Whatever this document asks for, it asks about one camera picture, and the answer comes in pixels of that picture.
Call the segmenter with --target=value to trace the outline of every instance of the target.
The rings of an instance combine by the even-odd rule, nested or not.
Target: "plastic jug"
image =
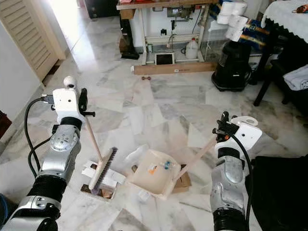
[[[199,46],[196,42],[195,38],[192,38],[192,40],[186,45],[186,58],[187,59],[195,59],[197,58]]]

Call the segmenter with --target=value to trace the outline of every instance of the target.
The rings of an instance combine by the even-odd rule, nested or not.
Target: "black cloth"
[[[262,230],[308,231],[308,155],[257,156],[252,164],[252,208]]]

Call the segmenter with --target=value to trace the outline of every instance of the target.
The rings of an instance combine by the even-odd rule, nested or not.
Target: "wooden shelf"
[[[160,0],[160,1],[132,1],[130,3],[118,3],[117,10],[141,9],[152,7],[178,7],[182,5],[197,5],[217,3],[218,0]]]

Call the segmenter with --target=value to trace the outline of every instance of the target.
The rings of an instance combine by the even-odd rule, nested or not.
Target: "lace tablecloth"
[[[308,0],[275,1],[265,10],[261,26],[265,27],[265,20],[269,18],[308,43],[308,13],[292,13],[305,4]]]

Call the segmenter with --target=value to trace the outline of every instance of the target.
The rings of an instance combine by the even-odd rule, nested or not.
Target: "louvered door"
[[[57,61],[30,0],[0,0],[0,19],[30,66],[43,80]]]

